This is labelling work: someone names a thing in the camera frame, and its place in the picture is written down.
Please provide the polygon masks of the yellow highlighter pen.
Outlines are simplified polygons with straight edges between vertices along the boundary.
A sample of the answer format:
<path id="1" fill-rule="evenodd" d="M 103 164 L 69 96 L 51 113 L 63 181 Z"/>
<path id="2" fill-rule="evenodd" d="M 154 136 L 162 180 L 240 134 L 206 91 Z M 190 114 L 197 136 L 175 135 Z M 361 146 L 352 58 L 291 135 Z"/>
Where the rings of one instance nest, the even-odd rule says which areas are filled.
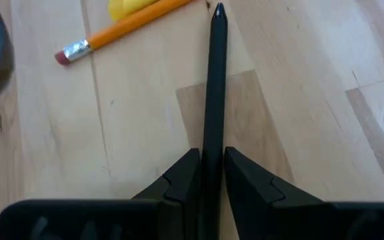
<path id="1" fill-rule="evenodd" d="M 113 21 L 118 21 L 156 1 L 158 0 L 108 0 L 108 13 Z"/>

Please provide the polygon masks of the orange pencil with eraser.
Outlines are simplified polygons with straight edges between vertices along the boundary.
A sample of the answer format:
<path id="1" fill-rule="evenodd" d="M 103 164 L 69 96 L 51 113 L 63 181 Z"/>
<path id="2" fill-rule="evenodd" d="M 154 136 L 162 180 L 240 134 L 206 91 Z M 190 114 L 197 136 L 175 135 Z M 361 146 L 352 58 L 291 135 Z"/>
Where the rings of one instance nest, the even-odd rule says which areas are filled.
<path id="1" fill-rule="evenodd" d="M 158 0 L 126 16 L 124 19 L 115 21 L 114 24 L 108 28 L 64 47 L 60 52 L 55 54 L 55 59 L 61 65 L 69 65 L 82 56 L 192 1 L 193 0 Z"/>

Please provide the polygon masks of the thick black pen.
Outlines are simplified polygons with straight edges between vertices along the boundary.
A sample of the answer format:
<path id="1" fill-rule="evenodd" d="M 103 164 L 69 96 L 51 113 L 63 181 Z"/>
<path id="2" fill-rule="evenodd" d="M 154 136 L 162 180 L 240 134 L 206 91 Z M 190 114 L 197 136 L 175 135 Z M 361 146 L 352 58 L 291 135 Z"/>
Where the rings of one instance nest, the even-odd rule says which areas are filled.
<path id="1" fill-rule="evenodd" d="M 220 190 L 227 72 L 228 20 L 218 3 L 211 19 L 201 160 L 201 216 L 199 240 L 219 239 Z"/>

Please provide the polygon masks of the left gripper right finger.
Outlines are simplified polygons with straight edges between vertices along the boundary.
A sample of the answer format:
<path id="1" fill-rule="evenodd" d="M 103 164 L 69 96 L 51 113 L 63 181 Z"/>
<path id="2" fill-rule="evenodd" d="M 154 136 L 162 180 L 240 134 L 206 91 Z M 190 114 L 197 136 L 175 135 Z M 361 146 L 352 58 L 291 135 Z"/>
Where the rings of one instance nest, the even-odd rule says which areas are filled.
<path id="1" fill-rule="evenodd" d="M 234 147 L 225 149 L 229 202 L 240 240 L 318 240 L 330 205 L 272 174 Z"/>

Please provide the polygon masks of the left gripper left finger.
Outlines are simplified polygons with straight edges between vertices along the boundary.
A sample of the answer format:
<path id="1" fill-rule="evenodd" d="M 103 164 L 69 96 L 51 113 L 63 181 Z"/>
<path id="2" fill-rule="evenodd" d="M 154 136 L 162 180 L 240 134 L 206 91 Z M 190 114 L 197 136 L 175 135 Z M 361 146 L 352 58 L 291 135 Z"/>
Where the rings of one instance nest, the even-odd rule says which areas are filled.
<path id="1" fill-rule="evenodd" d="M 150 204 L 133 240 L 196 240 L 200 194 L 200 154 L 188 150 L 134 200 Z"/>

